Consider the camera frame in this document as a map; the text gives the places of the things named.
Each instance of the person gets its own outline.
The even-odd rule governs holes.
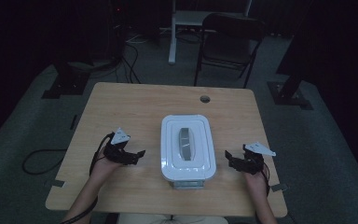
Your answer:
[[[98,160],[95,162],[92,172],[89,176],[88,181],[84,185],[83,189],[77,195],[74,203],[71,208],[68,210],[64,216],[62,223],[68,221],[69,219],[76,217],[77,215],[86,211],[91,204],[94,203],[95,199],[98,196],[98,193],[108,179],[108,177],[122,164],[112,162],[103,156],[101,150]],[[267,183],[262,174],[256,173],[251,175],[245,172],[241,173],[245,178],[246,187],[249,191],[250,198],[254,204],[255,211],[257,216],[262,224],[277,224],[277,220],[272,213],[272,210],[269,206],[269,201],[267,199]],[[136,215],[136,214],[126,214],[124,216],[126,219],[123,223],[136,223],[136,224],[149,224],[149,223],[205,223],[205,224],[227,224],[227,221],[222,217],[192,217],[192,216],[172,216],[167,217],[164,215]],[[91,213],[88,213],[86,216],[81,219],[73,222],[75,224],[90,224]],[[142,220],[143,222],[134,222],[134,220]]]

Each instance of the desk leg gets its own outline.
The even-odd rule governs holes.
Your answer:
[[[171,45],[170,45],[170,56],[168,59],[169,64],[175,64],[176,57],[176,0],[172,0],[172,30],[171,30]]]

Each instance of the table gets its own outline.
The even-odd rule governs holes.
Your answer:
[[[201,96],[208,96],[203,103]],[[170,114],[201,114],[211,126],[216,174],[204,189],[173,189],[160,169],[160,132]],[[98,83],[46,201],[52,210],[67,210],[89,177],[93,153],[101,140],[121,127],[131,136],[129,152],[146,150],[137,165],[120,167],[103,186],[95,211],[170,215],[251,217],[254,208],[241,174],[228,167],[224,151],[241,157],[242,144],[269,146],[252,91],[205,87]],[[279,183],[273,159],[265,156],[270,185]],[[287,208],[281,191],[268,196],[276,217]]]
[[[252,0],[246,0],[243,13],[229,13],[231,15],[241,17],[248,16]],[[192,25],[202,26],[202,21],[211,14],[211,11],[187,11],[176,10],[176,0],[172,0],[172,31],[171,31],[171,44],[170,55],[168,58],[169,64],[176,62],[176,25]]]

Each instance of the black metal base plate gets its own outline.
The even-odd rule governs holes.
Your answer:
[[[304,98],[300,90],[290,98],[281,97],[279,93],[284,85],[283,82],[267,82],[267,84],[276,105],[299,105],[303,110],[313,110],[310,101]]]
[[[59,99],[61,95],[82,95],[89,77],[90,73],[76,73],[74,83],[63,86],[60,82],[60,76],[57,76],[50,90],[43,93],[42,99]]]

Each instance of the white lid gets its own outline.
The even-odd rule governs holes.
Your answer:
[[[183,157],[180,134],[188,129],[191,156]],[[211,127],[202,115],[169,115],[161,124],[161,171],[174,181],[205,180],[216,172]]]

